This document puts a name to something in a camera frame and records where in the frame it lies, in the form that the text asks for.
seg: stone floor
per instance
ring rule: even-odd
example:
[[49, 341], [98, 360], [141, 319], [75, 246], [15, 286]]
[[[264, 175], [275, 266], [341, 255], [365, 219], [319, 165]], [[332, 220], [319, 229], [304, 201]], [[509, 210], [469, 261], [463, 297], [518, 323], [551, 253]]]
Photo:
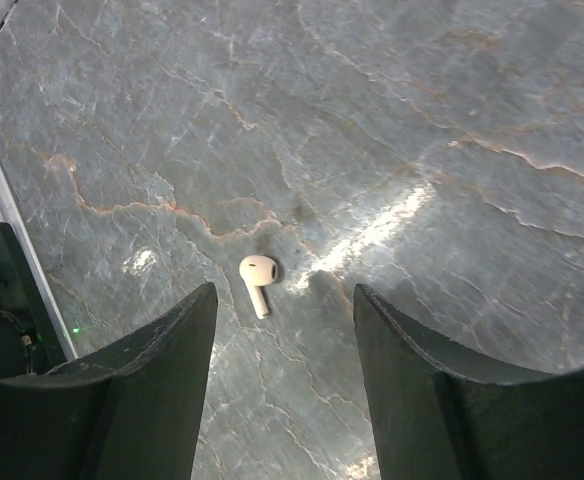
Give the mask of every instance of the stone floor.
[[379, 478], [358, 282], [584, 365], [584, 0], [23, 0], [0, 158], [80, 354], [216, 283], [195, 479]]

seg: gray marble table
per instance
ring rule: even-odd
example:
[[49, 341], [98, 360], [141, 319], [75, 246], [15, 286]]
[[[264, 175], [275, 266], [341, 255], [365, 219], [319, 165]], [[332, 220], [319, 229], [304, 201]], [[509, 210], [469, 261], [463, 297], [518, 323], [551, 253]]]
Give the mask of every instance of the gray marble table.
[[193, 478], [379, 478], [357, 282], [584, 365], [584, 1], [23, 0], [0, 158], [80, 354], [216, 283]]

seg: airpod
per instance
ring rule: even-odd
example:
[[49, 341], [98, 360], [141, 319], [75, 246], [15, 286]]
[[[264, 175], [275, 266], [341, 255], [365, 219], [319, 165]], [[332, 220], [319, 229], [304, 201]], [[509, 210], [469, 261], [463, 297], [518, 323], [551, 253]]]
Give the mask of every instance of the airpod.
[[265, 318], [270, 314], [265, 303], [261, 287], [276, 282], [279, 269], [276, 262], [262, 255], [249, 255], [239, 265], [239, 274], [248, 287], [250, 300], [258, 318]]

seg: earbud stem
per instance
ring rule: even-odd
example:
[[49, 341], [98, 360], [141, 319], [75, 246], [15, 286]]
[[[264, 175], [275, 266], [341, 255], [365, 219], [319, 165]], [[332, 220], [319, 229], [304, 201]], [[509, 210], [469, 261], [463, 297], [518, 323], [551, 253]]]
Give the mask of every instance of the earbud stem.
[[267, 317], [270, 314], [270, 310], [265, 303], [265, 297], [263, 296], [261, 288], [255, 287], [254, 285], [249, 285], [247, 283], [246, 287], [248, 287], [250, 300], [252, 300], [252, 305], [254, 306], [254, 311], [256, 312], [257, 318], [262, 319]]

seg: wireless earphone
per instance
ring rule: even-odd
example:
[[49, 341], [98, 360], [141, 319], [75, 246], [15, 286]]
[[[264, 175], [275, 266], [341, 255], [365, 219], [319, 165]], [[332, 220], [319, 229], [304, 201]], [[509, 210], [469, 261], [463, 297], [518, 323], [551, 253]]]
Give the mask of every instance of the wireless earphone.
[[239, 265], [239, 274], [245, 282], [258, 318], [265, 318], [270, 311], [265, 303], [261, 287], [276, 281], [279, 269], [274, 260], [262, 255], [249, 255]]

